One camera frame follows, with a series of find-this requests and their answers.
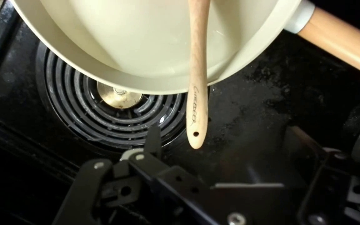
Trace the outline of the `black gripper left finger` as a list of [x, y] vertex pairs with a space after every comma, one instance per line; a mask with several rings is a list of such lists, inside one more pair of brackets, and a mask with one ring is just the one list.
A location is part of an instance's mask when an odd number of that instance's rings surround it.
[[109, 159], [87, 161], [68, 191], [53, 225], [119, 225], [118, 207], [137, 202], [142, 179], [114, 177]]

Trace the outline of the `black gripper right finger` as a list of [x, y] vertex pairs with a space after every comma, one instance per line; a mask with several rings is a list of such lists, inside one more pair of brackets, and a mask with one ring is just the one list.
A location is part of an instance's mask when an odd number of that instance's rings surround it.
[[298, 126], [285, 130], [284, 150], [298, 177], [288, 202], [293, 225], [360, 225], [360, 164]]

